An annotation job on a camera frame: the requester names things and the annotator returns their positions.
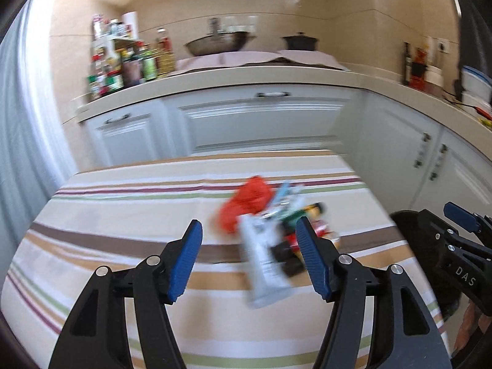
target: drawer handle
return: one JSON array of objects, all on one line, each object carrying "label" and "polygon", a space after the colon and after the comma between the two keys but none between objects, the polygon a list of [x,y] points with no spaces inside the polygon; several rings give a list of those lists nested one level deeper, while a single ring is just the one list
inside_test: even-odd
[{"label": "drawer handle", "polygon": [[419,153],[417,155],[417,159],[413,164],[414,168],[420,168],[424,165],[424,159],[427,156],[427,151],[429,150],[429,141],[432,140],[432,137],[428,133],[424,133],[422,136],[422,142],[420,143]]},{"label": "drawer handle", "polygon": [[131,113],[126,113],[121,118],[117,118],[115,120],[112,120],[111,118],[109,118],[108,120],[104,121],[104,124],[109,125],[110,123],[120,122],[122,120],[128,119],[129,117],[131,117]]},{"label": "drawer handle", "polygon": [[442,168],[442,164],[444,162],[444,156],[448,152],[448,146],[443,144],[441,149],[439,150],[439,156],[437,156],[437,160],[434,165],[434,169],[432,169],[432,173],[430,174],[429,180],[434,181],[439,177],[440,169]]},{"label": "drawer handle", "polygon": [[267,98],[267,97],[289,97],[291,93],[288,91],[273,91],[271,93],[257,93],[256,98]]}]

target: table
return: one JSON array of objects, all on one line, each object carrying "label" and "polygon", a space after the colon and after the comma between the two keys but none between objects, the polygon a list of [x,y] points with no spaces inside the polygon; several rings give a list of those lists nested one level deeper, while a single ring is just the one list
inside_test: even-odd
[{"label": "table", "polygon": [[[412,251],[343,159],[319,150],[240,153],[79,173],[52,197],[12,260],[1,302],[38,366],[48,367],[63,323],[98,266],[134,267],[180,238],[196,218],[203,224],[203,246],[185,293],[168,308],[188,368],[311,368],[331,304],[314,292],[305,272],[292,278],[291,297],[248,307],[240,240],[216,224],[220,206],[254,175],[273,185],[302,183],[307,203],[325,203],[323,218],[340,235],[340,252],[375,268],[402,265],[446,341],[434,294]],[[368,298],[357,367],[367,361],[371,310]],[[132,300],[126,312],[132,360],[144,368]]]}]

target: kitchen shelf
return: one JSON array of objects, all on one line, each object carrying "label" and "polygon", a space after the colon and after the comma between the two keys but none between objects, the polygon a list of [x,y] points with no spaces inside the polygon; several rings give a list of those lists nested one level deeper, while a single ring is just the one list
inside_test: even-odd
[{"label": "kitchen shelf", "polygon": [[107,56],[110,56],[116,60],[118,56],[116,50],[125,48],[128,45],[134,44],[138,41],[140,40],[130,39],[129,37],[120,37],[120,36],[112,36],[112,35],[103,36],[93,41],[92,43],[93,53],[95,53],[95,50],[104,47]]},{"label": "kitchen shelf", "polygon": [[138,39],[130,39],[129,37],[120,37],[120,36],[103,36],[97,40],[93,41],[93,49],[99,49],[101,47],[105,47],[108,43],[118,43],[118,44],[132,44],[139,41]]}]

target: white kitchen cabinet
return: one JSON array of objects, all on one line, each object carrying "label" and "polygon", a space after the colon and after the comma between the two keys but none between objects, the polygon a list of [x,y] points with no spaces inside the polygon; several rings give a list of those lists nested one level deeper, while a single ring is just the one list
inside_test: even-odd
[{"label": "white kitchen cabinet", "polygon": [[245,85],[164,100],[180,155],[265,149],[334,149],[332,129],[357,90]]},{"label": "white kitchen cabinet", "polygon": [[87,120],[86,124],[102,166],[176,156],[160,99],[115,109]]},{"label": "white kitchen cabinet", "polygon": [[422,187],[441,126],[376,93],[366,94],[353,167],[388,213],[409,209]]},{"label": "white kitchen cabinet", "polygon": [[[445,130],[427,169],[426,181],[412,209],[428,209],[444,218],[444,204],[452,201],[469,212],[492,215],[492,165],[465,140]],[[457,227],[461,236],[478,239]]]}]

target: stack of bowls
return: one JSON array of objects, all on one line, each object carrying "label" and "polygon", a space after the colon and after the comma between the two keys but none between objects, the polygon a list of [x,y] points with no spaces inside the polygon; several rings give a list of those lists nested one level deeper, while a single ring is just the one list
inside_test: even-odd
[{"label": "stack of bowls", "polygon": [[[490,77],[474,68],[463,66],[462,85],[465,89],[463,92],[463,104],[479,107],[492,114],[490,109],[492,80]],[[479,114],[473,108],[463,107],[463,110],[474,117],[479,117]]]}]

